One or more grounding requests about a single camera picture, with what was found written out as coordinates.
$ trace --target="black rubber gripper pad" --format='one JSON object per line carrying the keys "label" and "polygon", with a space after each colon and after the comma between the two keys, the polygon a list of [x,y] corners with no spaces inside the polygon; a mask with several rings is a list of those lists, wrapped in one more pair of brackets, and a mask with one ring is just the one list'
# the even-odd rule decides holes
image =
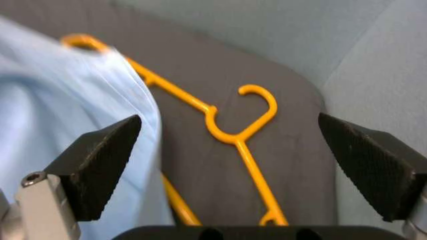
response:
{"label": "black rubber gripper pad", "polygon": [[140,130],[141,119],[133,115],[101,130],[87,132],[44,169],[47,174],[60,177],[77,221],[101,217]]}
{"label": "black rubber gripper pad", "polygon": [[383,131],[320,113],[336,161],[384,221],[404,220],[427,180],[427,159]]}

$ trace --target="light blue wall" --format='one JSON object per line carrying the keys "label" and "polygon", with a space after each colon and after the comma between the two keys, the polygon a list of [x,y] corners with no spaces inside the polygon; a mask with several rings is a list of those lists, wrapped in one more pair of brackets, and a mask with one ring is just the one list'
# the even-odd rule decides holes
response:
{"label": "light blue wall", "polygon": [[392,0],[112,0],[284,64],[320,88]]}
{"label": "light blue wall", "polygon": [[[333,116],[389,132],[427,156],[427,1],[396,0],[345,56],[322,88]],[[341,170],[339,221],[389,224],[363,199]]]}

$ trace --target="yellow plastic hanger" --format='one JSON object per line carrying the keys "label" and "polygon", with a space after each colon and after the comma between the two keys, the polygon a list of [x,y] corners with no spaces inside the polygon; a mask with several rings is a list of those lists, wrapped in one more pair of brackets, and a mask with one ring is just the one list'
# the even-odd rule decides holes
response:
{"label": "yellow plastic hanger", "polygon": [[[100,52],[104,52],[109,49],[106,44],[86,34],[68,35],[63,37],[61,42],[67,46],[90,48]],[[273,95],[258,85],[248,84],[241,86],[238,89],[238,93],[240,95],[254,93],[262,96],[268,103],[268,111],[240,133],[228,134],[221,131],[215,123],[215,116],[218,111],[215,106],[204,103],[203,101],[172,84],[168,80],[143,67],[134,60],[128,57],[126,59],[135,69],[135,71],[140,76],[144,77],[144,82],[147,86],[159,86],[175,97],[203,112],[205,115],[206,127],[209,132],[219,141],[234,145],[237,148],[262,197],[262,200],[264,201],[264,204],[267,206],[267,213],[261,218],[259,224],[261,226],[265,226],[268,221],[273,221],[276,225],[287,226],[288,221],[282,213],[278,202],[276,201],[269,185],[258,168],[257,163],[252,157],[248,146],[246,145],[246,141],[276,115],[277,103]],[[197,219],[197,217],[190,210],[185,201],[181,198],[181,196],[164,175],[163,182],[170,204],[181,221],[183,221],[186,225],[201,225],[201,222]]]}

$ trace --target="gray cushioned surface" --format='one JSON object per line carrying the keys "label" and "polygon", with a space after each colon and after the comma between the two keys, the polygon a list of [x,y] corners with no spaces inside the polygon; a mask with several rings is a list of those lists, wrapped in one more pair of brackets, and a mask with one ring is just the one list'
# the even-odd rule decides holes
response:
{"label": "gray cushioned surface", "polygon": [[[2,0],[0,14],[54,38],[89,33],[114,45],[217,106],[217,124],[229,133],[267,110],[262,98],[239,96],[238,87],[267,88],[278,112],[248,141],[249,149],[290,224],[336,222],[335,163],[317,125],[323,99],[292,70],[98,0]],[[237,150],[209,134],[201,112],[157,87],[151,90],[163,121],[163,172],[192,210],[204,224],[256,225],[265,207]]]}

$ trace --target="screw head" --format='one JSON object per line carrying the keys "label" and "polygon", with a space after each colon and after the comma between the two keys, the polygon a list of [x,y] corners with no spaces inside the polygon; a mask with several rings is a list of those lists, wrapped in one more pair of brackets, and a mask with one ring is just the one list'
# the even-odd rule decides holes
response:
{"label": "screw head", "polygon": [[21,186],[23,188],[31,186],[33,184],[36,184],[38,182],[41,182],[43,180],[45,180],[47,177],[46,173],[44,171],[35,171],[33,173],[30,173],[28,175],[26,175],[22,181],[21,181]]}

